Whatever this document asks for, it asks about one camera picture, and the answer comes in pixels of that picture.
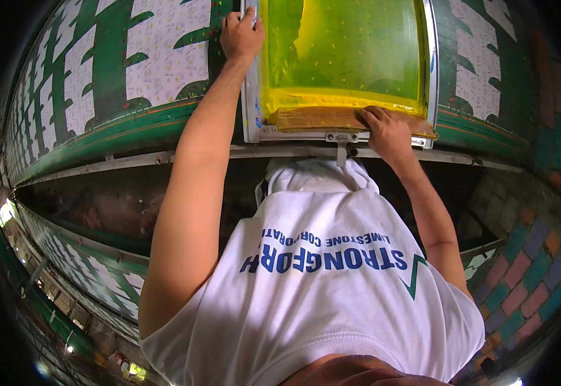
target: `person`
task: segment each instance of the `person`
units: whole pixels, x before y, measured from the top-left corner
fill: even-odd
[[[454,225],[406,124],[359,110],[407,190],[426,260],[352,159],[273,160],[252,218],[218,259],[240,84],[261,49],[254,9],[223,19],[227,56],[184,128],[139,304],[141,348],[178,385],[435,385],[484,344]]]

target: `metal clamp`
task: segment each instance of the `metal clamp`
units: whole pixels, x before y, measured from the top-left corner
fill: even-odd
[[[326,142],[336,142],[336,166],[343,167],[347,161],[347,144],[358,143],[357,134],[349,133],[326,133]]]

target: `man's right hand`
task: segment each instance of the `man's right hand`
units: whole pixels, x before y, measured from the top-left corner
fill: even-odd
[[[250,27],[254,14],[254,6],[251,5],[241,20],[238,19],[240,12],[230,12],[223,18],[221,45],[228,62],[237,61],[249,66],[261,50],[266,33],[261,19],[257,19],[254,26]]]
[[[376,106],[365,107],[358,113],[371,129],[369,147],[397,174],[404,166],[415,163],[418,158],[411,149],[411,132],[407,122]]]

